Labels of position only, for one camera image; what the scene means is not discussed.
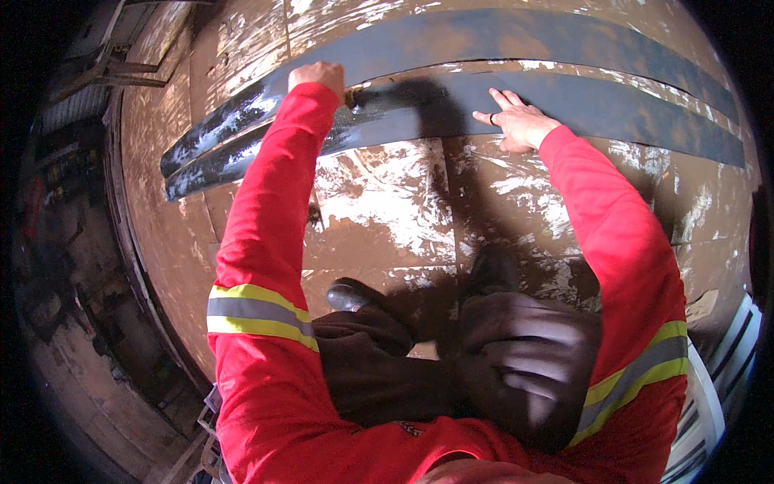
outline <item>brown floor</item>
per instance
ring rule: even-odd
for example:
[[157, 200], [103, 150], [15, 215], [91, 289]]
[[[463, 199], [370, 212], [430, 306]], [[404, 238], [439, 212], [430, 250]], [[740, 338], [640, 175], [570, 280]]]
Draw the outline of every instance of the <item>brown floor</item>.
[[[239, 183], [168, 203], [159, 172], [162, 153], [234, 93], [306, 49], [376, 22], [464, 4], [239, 0], [218, 6], [174, 2], [157, 9], [129, 60], [161, 62], [152, 76], [169, 83], [164, 89], [125, 89], [124, 176], [143, 264], [172, 325], [208, 377], [214, 376], [214, 359], [204, 338], [204, 309], [214, 280], [213, 253]], [[475, 7], [592, 15], [637, 29], [729, 83], [711, 45], [677, 2], [487, 0]], [[476, 70], [478, 64], [430, 70]], [[750, 284], [748, 221], [759, 173], [741, 105], [741, 122], [734, 125], [695, 98], [636, 76], [535, 61], [498, 68], [629, 84], [699, 112], [743, 140], [746, 170], [590, 139], [653, 206], [672, 240], [688, 301], [719, 291], [712, 312], [690, 322], [699, 351], [708, 357]], [[312, 201], [322, 220], [307, 231], [302, 275], [312, 315], [329, 311], [324, 289], [330, 281], [352, 276], [397, 293], [405, 317], [425, 338], [442, 344], [449, 331], [439, 330], [454, 316], [458, 278], [469, 270], [476, 247], [493, 240], [518, 255], [524, 292], [598, 310], [598, 285], [543, 165], [536, 155], [501, 153], [498, 141], [489, 135], [421, 139], [321, 157]]]

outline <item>person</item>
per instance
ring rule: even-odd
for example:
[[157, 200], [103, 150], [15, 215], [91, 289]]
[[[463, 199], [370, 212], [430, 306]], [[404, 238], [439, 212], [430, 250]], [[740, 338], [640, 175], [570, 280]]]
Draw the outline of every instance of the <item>person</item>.
[[[687, 388], [685, 296], [659, 222], [610, 161], [516, 94], [492, 90], [502, 112], [473, 116], [502, 128], [504, 151], [538, 149], [599, 280], [601, 328], [518, 294], [507, 260], [484, 248], [461, 307], [464, 353], [451, 366], [402, 358], [411, 335], [396, 338], [407, 330], [382, 310], [378, 294], [351, 280], [327, 293], [343, 311], [310, 320], [300, 286], [307, 204], [316, 158], [343, 103], [343, 70], [299, 67], [288, 89], [235, 197], [207, 306], [223, 398], [217, 435], [234, 482], [658, 482]], [[399, 409], [382, 412], [381, 420], [395, 418], [388, 423], [345, 420], [331, 397], [346, 397], [346, 379], [329, 382], [330, 391], [325, 379], [326, 351], [337, 340], [353, 351], [344, 368], [350, 387], [372, 386], [358, 382], [357, 371], [373, 369], [375, 345], [383, 357], [416, 363], [420, 381], [462, 382], [467, 402], [448, 390], [450, 407], [428, 407], [425, 421], [405, 421]], [[587, 387], [579, 403], [574, 379]], [[509, 406], [510, 397], [520, 403]], [[372, 402], [338, 403], [347, 417]], [[453, 418], [467, 405], [485, 418]], [[575, 415], [566, 448], [552, 455], [506, 430], [529, 424], [534, 407], [533, 437], [546, 432], [540, 422], [562, 424], [546, 413]]]

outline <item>shoe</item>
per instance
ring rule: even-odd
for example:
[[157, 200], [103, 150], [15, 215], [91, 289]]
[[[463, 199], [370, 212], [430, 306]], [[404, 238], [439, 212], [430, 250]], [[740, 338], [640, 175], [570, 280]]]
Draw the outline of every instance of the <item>shoe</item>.
[[359, 280], [349, 277], [336, 279], [325, 293], [328, 305], [336, 311], [357, 312], [361, 307], [373, 304], [385, 313], [389, 313], [385, 307], [384, 294], [376, 289], [366, 286]]
[[499, 244], [484, 245], [478, 251], [473, 269], [467, 277], [461, 303], [471, 296], [519, 290], [516, 260]]

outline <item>hand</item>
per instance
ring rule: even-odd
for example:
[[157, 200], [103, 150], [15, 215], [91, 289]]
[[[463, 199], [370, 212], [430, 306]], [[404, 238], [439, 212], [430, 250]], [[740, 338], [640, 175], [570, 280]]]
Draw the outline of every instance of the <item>hand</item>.
[[485, 124], [494, 124], [505, 133], [505, 139], [500, 142], [501, 151], [524, 153], [530, 149], [540, 148], [543, 139], [562, 123], [544, 115], [535, 106], [525, 105], [519, 96], [511, 91], [500, 92], [490, 89], [489, 94], [502, 108], [495, 115], [473, 111], [473, 117]]
[[338, 96], [339, 105], [344, 104], [344, 68], [341, 64], [316, 62], [291, 70], [288, 75], [288, 92], [305, 82], [316, 82], [330, 88]]

